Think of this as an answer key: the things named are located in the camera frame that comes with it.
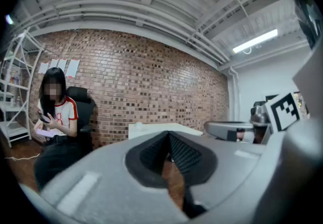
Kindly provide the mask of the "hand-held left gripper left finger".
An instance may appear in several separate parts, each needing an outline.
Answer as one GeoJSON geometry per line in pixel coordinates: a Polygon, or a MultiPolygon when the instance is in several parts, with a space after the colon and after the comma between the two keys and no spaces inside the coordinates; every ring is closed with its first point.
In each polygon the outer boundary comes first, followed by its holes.
{"type": "Polygon", "coordinates": [[[126,153],[156,133],[94,150],[41,190],[41,197],[81,223],[185,223],[188,217],[167,188],[140,184],[128,171],[126,153]]]}

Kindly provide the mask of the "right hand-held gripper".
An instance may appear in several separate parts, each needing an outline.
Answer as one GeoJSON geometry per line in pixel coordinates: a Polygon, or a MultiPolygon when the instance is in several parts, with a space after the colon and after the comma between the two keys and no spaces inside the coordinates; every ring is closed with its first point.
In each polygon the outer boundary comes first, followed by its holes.
{"type": "Polygon", "coordinates": [[[285,131],[301,119],[301,112],[293,93],[254,103],[250,122],[215,122],[204,124],[205,131],[216,139],[231,142],[266,144],[274,133],[285,131]]]}

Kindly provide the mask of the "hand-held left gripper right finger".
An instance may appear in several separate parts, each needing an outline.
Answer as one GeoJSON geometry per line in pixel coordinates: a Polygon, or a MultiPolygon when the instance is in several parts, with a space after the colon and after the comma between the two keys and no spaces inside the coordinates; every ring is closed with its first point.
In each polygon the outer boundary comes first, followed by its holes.
{"type": "Polygon", "coordinates": [[[183,176],[184,212],[205,212],[224,201],[252,172],[265,145],[168,132],[172,158],[183,176]]]}

